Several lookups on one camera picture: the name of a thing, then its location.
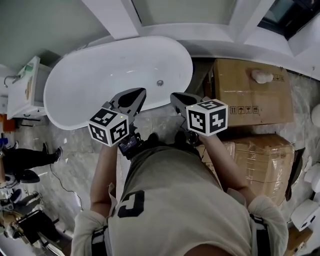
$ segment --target window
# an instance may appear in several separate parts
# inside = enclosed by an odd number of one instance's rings
[[[281,34],[288,40],[319,10],[320,0],[275,0],[258,27]]]

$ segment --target hand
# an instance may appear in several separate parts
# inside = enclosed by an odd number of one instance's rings
[[[118,145],[119,145],[119,142],[117,142],[113,146],[107,146],[106,144],[102,144],[102,148],[112,149],[112,148],[117,148]]]
[[[200,140],[203,144],[212,142],[212,141],[214,141],[214,140],[219,140],[219,138],[217,137],[216,134],[213,134],[213,135],[210,135],[210,136],[204,136],[204,135],[201,135],[201,134],[198,134],[198,135],[199,135],[199,140]]]

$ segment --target beige t-shirt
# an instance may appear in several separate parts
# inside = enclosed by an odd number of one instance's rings
[[[217,186],[198,157],[170,148],[138,165],[107,220],[92,211],[78,214],[72,253],[90,255],[93,231],[108,225],[114,256],[183,256],[201,244],[254,255],[249,212],[268,224],[271,255],[282,256],[288,229],[269,198],[258,196],[246,208]]]

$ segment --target tiled floor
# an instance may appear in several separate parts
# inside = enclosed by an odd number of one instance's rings
[[[294,122],[255,126],[256,133],[277,133],[295,145],[296,149],[306,147],[303,156],[304,165],[308,156],[315,163],[320,159],[320,128],[315,127],[310,118],[310,110],[320,103],[320,83],[295,74],[289,74],[294,104]],[[183,122],[171,105],[141,112],[134,121],[142,139],[146,140],[152,132],[158,133],[161,140],[170,143]],[[61,130],[48,120],[36,123],[34,127],[21,127],[15,133],[21,148],[41,150],[42,143],[47,142],[51,152],[58,146],[63,148],[63,157],[52,165],[52,171],[62,180],[67,190],[75,191],[82,199],[83,208],[90,206],[90,185],[95,172],[101,145],[91,140],[88,129]],[[121,194],[130,162],[120,153],[117,162],[117,193]],[[74,218],[80,212],[78,198],[61,188],[49,166],[35,168],[41,181],[27,185],[29,191],[42,193],[45,211],[52,217],[59,217],[65,227],[74,229]],[[311,193],[308,184],[300,178],[292,191],[292,199],[281,206],[286,220],[292,211]]]

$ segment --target black strap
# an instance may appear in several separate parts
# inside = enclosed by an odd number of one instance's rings
[[[257,224],[261,224],[264,226],[264,229],[256,230],[256,245],[258,248],[258,256],[270,256],[270,240],[268,233],[268,226],[265,224],[264,219],[261,217],[254,216],[250,214],[251,219]]]
[[[108,256],[106,243],[105,243],[105,231],[108,226],[95,231],[91,238],[91,253],[92,256]]]

